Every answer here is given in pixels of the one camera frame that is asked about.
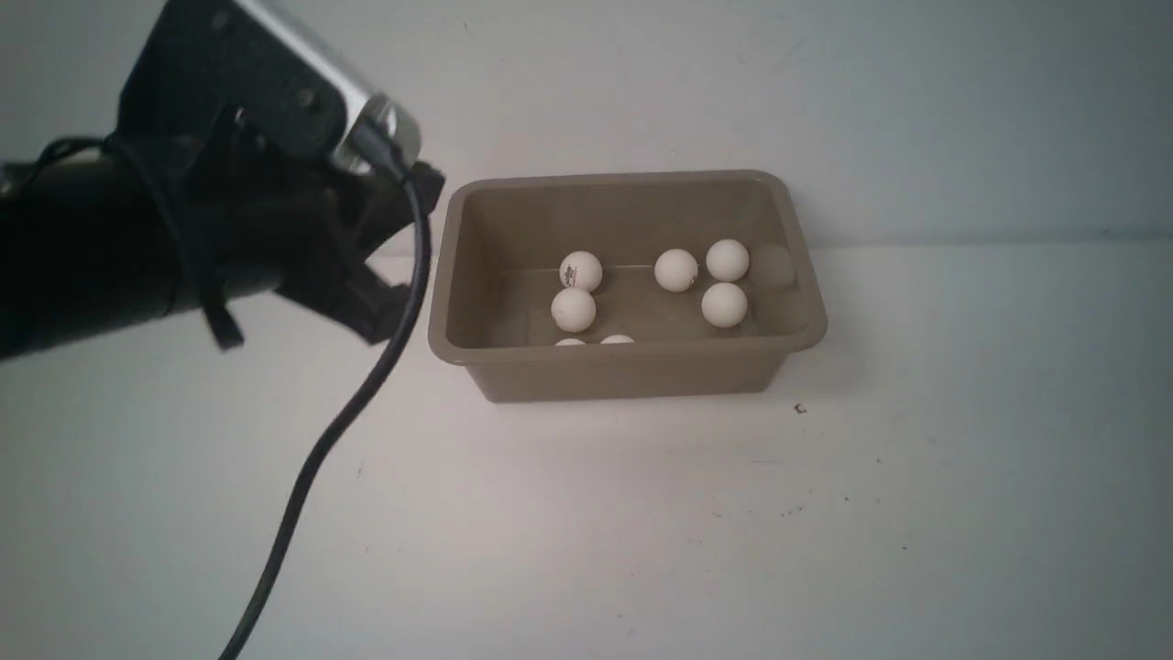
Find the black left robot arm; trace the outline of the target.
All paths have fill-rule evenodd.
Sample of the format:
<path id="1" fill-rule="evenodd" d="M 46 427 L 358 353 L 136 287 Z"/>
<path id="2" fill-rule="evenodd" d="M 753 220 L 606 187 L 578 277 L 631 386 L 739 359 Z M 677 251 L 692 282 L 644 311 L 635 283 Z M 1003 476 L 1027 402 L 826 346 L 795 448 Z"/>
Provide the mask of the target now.
<path id="1" fill-rule="evenodd" d="M 65 140 L 49 166 L 4 166 L 4 360 L 202 308 L 134 168 L 114 150 L 79 158 L 87 147 Z M 206 142 L 138 150 L 160 164 L 168 206 L 197 231 L 224 301 L 272 292 L 366 343 L 392 336 L 408 287 L 367 259 L 413 223 L 396 184 L 290 159 L 231 120 Z"/>

